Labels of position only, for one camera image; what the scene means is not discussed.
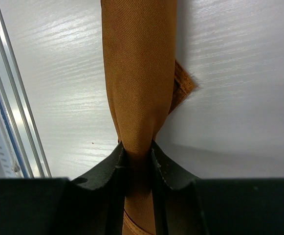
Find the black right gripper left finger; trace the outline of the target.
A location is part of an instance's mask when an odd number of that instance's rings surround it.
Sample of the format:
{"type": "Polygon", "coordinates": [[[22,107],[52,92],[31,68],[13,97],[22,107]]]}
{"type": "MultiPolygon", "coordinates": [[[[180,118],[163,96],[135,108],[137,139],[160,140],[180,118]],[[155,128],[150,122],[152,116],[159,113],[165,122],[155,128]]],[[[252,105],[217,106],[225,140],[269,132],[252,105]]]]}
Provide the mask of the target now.
{"type": "Polygon", "coordinates": [[[127,169],[120,143],[74,180],[0,179],[0,235],[120,235],[127,169]]]}

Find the brown cloth napkin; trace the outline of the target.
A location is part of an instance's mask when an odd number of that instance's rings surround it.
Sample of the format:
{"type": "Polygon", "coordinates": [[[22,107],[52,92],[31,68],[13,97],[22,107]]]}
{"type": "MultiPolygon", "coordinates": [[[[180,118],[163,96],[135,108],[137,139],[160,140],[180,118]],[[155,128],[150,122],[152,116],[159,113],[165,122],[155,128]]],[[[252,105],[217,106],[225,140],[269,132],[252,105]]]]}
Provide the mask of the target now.
{"type": "Polygon", "coordinates": [[[195,87],[175,58],[175,0],[101,1],[110,113],[128,157],[123,234],[154,235],[151,144],[195,87]]]}

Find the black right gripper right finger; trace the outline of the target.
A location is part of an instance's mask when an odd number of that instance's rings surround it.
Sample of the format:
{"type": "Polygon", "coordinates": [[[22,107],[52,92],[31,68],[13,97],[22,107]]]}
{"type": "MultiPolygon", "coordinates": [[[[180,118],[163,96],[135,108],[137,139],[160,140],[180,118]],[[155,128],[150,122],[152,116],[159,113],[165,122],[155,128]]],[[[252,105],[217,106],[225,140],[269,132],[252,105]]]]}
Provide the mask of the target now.
{"type": "Polygon", "coordinates": [[[284,178],[200,179],[151,146],[158,235],[284,235],[284,178]]]}

